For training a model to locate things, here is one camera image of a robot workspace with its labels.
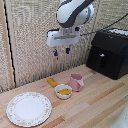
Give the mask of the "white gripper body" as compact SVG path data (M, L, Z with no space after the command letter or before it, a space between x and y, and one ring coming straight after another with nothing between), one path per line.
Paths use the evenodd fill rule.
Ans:
M47 45L49 47L56 47L62 45L76 44L79 42L80 32L63 35L59 29L50 30L47 33Z

